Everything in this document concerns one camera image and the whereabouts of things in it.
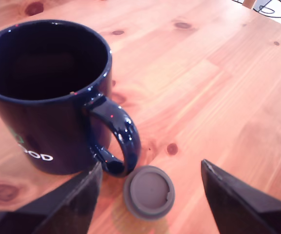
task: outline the mug lid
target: mug lid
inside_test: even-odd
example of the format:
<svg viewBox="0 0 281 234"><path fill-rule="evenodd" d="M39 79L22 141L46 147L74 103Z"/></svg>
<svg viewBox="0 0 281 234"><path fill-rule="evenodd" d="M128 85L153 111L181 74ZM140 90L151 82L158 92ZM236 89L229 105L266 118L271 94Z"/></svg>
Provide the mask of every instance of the mug lid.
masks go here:
<svg viewBox="0 0 281 234"><path fill-rule="evenodd" d="M125 181L123 194L128 210L144 220L162 218L175 201L175 188L170 177L153 166L135 169Z"/></svg>

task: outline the dark blue mug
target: dark blue mug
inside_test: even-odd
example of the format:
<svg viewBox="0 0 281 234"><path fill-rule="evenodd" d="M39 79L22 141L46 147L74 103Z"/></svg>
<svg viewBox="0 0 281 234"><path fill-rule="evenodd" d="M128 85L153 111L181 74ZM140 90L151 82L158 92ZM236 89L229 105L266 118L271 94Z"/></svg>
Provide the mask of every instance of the dark blue mug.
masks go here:
<svg viewBox="0 0 281 234"><path fill-rule="evenodd" d="M39 20L0 31L0 117L37 168L65 175L99 160L117 177L135 168L139 134L111 101L111 68L108 44L84 25ZM111 133L124 162L107 150Z"/></svg>

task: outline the mug rim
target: mug rim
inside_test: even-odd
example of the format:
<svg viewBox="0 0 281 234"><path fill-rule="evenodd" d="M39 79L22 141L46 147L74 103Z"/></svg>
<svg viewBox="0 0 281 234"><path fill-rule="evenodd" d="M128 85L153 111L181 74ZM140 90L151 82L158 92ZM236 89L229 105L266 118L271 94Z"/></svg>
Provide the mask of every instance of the mug rim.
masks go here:
<svg viewBox="0 0 281 234"><path fill-rule="evenodd" d="M40 19L40 20L33 20L33 21L26 21L23 23L18 23L12 26L9 26L5 29L0 30L0 37L3 36L4 34L8 33L9 30L17 29L19 27L25 26L25 25L31 25L31 24L36 24L36 23L42 23L42 22L47 22L47 23L52 23L52 24L64 24L64 25L69 25L69 26L80 26L83 29L87 30L88 32L92 33L95 37L97 37L106 47L107 50L107 62L106 65L102 71L102 73L89 85L75 91L77 95L74 94L67 94L59 97L54 97L54 98L49 98L49 99L40 99L40 100L24 100L24 99L18 99L18 98L13 98L13 97L7 97L5 95L0 94L0 99L8 102L13 102L17 104L44 104L44 103L51 103L51 102L57 102L57 101L65 101L67 99L75 98L78 97L80 94L85 93L86 91L91 91L94 89L94 87L98 86L102 80L107 77L108 73L111 70L112 66L112 51L110 49L110 46L106 42L106 40L95 30L92 28L72 22L72 21L67 21L67 20L59 20L59 19Z"/></svg>

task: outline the pine wood surface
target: pine wood surface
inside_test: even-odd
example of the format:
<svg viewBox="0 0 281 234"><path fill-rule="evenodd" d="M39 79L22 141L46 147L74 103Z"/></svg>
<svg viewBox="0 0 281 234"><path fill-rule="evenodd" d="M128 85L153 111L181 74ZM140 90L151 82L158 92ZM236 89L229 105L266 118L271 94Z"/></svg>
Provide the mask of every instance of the pine wood surface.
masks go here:
<svg viewBox="0 0 281 234"><path fill-rule="evenodd" d="M145 222L127 211L124 180L104 174L90 234L218 234L203 158L281 199L280 24L229 0L40 2L43 12L28 16L27 2L0 0L0 29L62 19L98 31L113 51L112 98L140 133L138 166L161 168L176 190L170 213ZM110 150L120 154L114 140ZM0 119L0 210L15 210L72 176L35 169Z"/></svg>

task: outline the printed text on mug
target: printed text on mug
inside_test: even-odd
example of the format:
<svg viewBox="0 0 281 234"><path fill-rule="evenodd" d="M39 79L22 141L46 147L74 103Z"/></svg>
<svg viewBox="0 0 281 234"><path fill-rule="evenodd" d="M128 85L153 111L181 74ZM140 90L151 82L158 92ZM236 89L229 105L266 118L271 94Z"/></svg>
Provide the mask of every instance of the printed text on mug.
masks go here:
<svg viewBox="0 0 281 234"><path fill-rule="evenodd" d="M50 155L44 155L44 154L38 154L34 151L31 151L31 150L27 150L26 148L24 148L22 145L18 144L18 146L20 146L23 151L26 153L26 154L29 154L30 156L34 157L34 158L41 158L42 160L44 161L52 161L54 158Z"/></svg>

